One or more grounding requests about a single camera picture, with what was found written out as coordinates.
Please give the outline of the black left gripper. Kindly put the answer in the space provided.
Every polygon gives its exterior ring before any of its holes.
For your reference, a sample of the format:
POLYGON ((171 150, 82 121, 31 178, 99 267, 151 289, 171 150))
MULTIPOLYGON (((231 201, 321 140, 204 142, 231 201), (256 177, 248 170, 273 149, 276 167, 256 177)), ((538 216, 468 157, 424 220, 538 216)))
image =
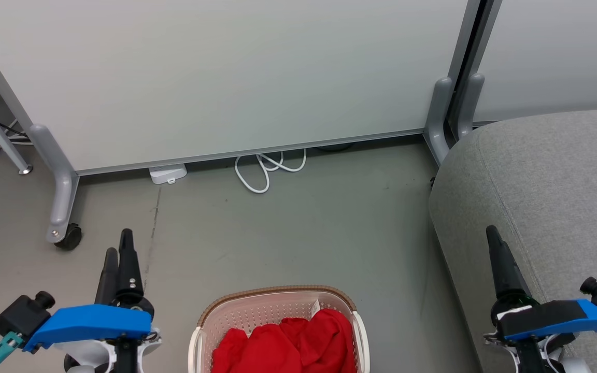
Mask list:
MULTIPOLYGON (((111 306, 144 311, 153 317, 155 309, 143 295, 143 281, 139 258, 134 246, 133 232, 131 229, 123 229, 118 251, 116 248, 107 248, 106 250, 95 304, 110 304, 111 306), (132 302, 114 300, 117 291, 118 299, 140 300, 132 302)), ((160 329, 152 327, 151 333, 145 337, 137 349, 137 372, 143 372, 143 357, 158 349, 162 342, 160 329)), ((116 348, 109 340, 70 342, 64 345, 63 350, 75 352, 78 355, 78 358, 70 354, 65 355, 63 362, 65 372, 116 372, 116 348)))

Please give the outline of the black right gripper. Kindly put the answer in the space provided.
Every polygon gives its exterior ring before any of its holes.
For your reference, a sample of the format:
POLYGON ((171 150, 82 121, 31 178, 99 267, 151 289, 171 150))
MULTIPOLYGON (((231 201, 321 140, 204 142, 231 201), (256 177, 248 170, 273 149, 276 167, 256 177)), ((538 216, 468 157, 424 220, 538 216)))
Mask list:
POLYGON ((485 334, 485 344, 504 350, 511 356, 515 372, 566 372, 562 362, 565 347, 577 333, 531 337, 528 342, 512 342, 503 337, 498 328, 500 319, 510 312, 519 312, 539 304, 532 298, 508 243, 496 226, 486 227, 490 265, 496 302, 491 307, 493 333, 485 334))

